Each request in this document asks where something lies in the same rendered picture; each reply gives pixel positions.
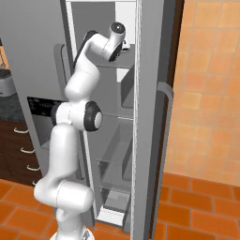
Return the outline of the grey fridge shelf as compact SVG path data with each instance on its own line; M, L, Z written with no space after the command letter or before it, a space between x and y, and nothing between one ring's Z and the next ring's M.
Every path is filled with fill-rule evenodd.
M108 62L93 52L89 52L87 57L97 67L131 69L135 63L135 45L131 44L130 49L126 52L121 52L113 62Z

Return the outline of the grey open fridge door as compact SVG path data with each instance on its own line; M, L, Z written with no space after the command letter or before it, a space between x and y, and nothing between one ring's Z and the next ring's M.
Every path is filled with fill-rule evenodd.
M130 240L154 240L153 222L168 99L185 0L137 0Z

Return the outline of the grey fridge interior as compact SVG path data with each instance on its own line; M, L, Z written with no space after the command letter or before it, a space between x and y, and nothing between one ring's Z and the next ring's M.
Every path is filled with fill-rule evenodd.
M135 45L136 0L66 0L67 20L72 55L81 48L85 34L91 30L102 36L110 35L110 25L120 22L126 28L125 40ZM103 113L133 116L134 65L131 69L97 67L99 84L91 94ZM133 121L103 115L103 123L95 132L84 132L82 142L86 156L90 186L95 191L94 215L96 220L112 224L130 232L131 198L126 218L103 210L98 158L102 158L111 142L132 141ZM131 183L132 149L123 179Z

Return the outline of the glass fridge shelf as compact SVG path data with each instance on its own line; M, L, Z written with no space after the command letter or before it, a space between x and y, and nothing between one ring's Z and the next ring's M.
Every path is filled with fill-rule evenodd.
M115 118L122 119L122 120L133 121L133 116L124 116L124 115L110 114L110 113L104 113L103 115L109 116L109 117L115 117Z

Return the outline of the grey fridge door with dispenser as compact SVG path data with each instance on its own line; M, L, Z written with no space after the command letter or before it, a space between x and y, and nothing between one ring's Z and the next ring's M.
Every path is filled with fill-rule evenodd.
M6 51L19 101L43 174L48 172L49 151L42 145L53 128L48 116L33 115L28 98L61 100L53 56L57 43L70 47L66 0L0 0L0 38Z

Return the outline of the clear fridge drawer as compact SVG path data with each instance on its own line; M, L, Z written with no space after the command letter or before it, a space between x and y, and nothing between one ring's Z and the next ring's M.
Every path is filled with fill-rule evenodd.
M129 191L102 187L100 195L102 198L101 208L103 210L111 214L122 215L123 218L127 217L131 198Z
M131 183L123 176L131 156L132 141L111 142L102 158L98 158L100 184L107 189L129 193Z

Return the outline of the dark wood drawer cabinet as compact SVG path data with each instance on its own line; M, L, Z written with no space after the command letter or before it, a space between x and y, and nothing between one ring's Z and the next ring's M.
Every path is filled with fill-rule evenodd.
M31 172L26 169L27 165L32 168L39 167L36 153L25 154L20 151L33 150L29 132L18 134L13 131L27 130L25 123L0 121L0 179L9 180L23 185L31 186L33 180L42 177L41 171Z

